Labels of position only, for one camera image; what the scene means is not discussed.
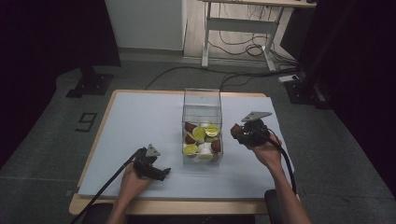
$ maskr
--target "person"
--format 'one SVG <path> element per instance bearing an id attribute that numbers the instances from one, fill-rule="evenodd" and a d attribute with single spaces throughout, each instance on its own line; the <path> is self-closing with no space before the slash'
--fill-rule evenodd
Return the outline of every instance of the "person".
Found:
<path id="1" fill-rule="evenodd" d="M 274 141 L 279 141 L 275 135 L 270 136 Z M 288 223 L 312 223 L 309 215 L 290 187 L 281 164 L 281 154 L 271 143 L 258 147 L 248 147 L 256 155 L 257 159 L 265 165 L 274 179 L 276 194 L 279 200 L 282 221 Z M 128 204 L 136 198 L 151 182 L 151 179 L 140 179 L 134 171 L 133 164 L 130 163 L 125 168 L 120 195 L 113 205 L 113 209 L 108 217 L 107 224 L 123 223 Z"/>

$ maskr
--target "desk leg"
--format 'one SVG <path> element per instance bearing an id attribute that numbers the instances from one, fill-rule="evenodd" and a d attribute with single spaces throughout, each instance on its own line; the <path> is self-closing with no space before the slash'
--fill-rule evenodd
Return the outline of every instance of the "desk leg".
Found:
<path id="1" fill-rule="evenodd" d="M 212 8 L 212 4 L 207 3 L 207 15 L 206 15 L 206 26 L 205 26 L 205 41 L 204 46 L 202 48 L 202 67 L 207 68 L 209 66 L 209 23 L 210 23 L 210 10 Z"/>
<path id="2" fill-rule="evenodd" d="M 279 8 L 279 12 L 277 13 L 276 16 L 276 20 L 274 21 L 274 25 L 271 29 L 271 34 L 270 34 L 270 38 L 267 41 L 267 44 L 265 45 L 265 47 L 262 47 L 262 51 L 265 57 L 265 61 L 267 61 L 268 64 L 268 68 L 270 69 L 270 71 L 275 71 L 276 68 L 274 66 L 274 59 L 272 57 L 272 55 L 270 54 L 270 49 L 271 46 L 274 43 L 274 38 L 276 35 L 276 31 L 277 31 L 277 27 L 279 26 L 279 22 L 280 22 L 280 18 L 282 17 L 283 14 L 283 7 Z"/>

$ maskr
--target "transparent plastic box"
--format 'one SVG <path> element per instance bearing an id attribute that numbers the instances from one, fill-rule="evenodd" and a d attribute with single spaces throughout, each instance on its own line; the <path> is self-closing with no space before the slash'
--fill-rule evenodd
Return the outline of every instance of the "transparent plastic box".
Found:
<path id="1" fill-rule="evenodd" d="M 183 163 L 219 164 L 223 156 L 219 90 L 186 88 L 182 119 Z"/>

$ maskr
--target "wooden desk top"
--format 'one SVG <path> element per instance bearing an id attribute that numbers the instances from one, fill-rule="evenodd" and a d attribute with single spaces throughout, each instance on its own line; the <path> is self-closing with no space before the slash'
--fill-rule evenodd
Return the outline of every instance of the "wooden desk top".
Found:
<path id="1" fill-rule="evenodd" d="M 244 4 L 269 7 L 316 7 L 317 4 L 306 3 L 305 0 L 200 0 L 208 3 Z"/>
<path id="2" fill-rule="evenodd" d="M 85 164 L 84 170 L 78 182 L 78 187 L 84 179 L 84 175 L 89 167 L 92 155 L 98 144 L 102 130 L 104 129 L 106 118 L 110 112 L 111 106 L 116 98 L 118 92 L 136 92 L 136 93 L 157 93 L 157 94 L 184 94 L 184 91 L 132 91 L 121 90 L 114 91 L 108 103 L 104 118 L 99 127 L 98 133 L 92 145 L 90 155 Z M 222 92 L 223 96 L 237 96 L 237 97 L 265 97 L 262 93 L 240 93 L 240 92 Z M 83 197 L 74 194 L 73 199 L 69 205 L 69 212 L 77 215 L 84 207 L 91 201 L 92 197 Z M 115 199 L 100 198 L 95 203 L 114 203 Z M 264 199 L 245 200 L 245 201 L 188 201 L 188 200 L 148 200 L 136 199 L 134 200 L 128 210 L 127 214 L 138 215 L 196 215 L 196 214 L 209 214 L 209 215 L 226 215 L 226 214 L 267 214 L 267 207 Z"/>

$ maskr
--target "white wall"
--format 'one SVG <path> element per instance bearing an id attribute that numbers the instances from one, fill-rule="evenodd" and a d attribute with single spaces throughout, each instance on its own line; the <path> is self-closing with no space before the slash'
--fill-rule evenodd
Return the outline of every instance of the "white wall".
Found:
<path id="1" fill-rule="evenodd" d="M 119 48 L 182 50 L 186 0 L 106 0 Z"/>

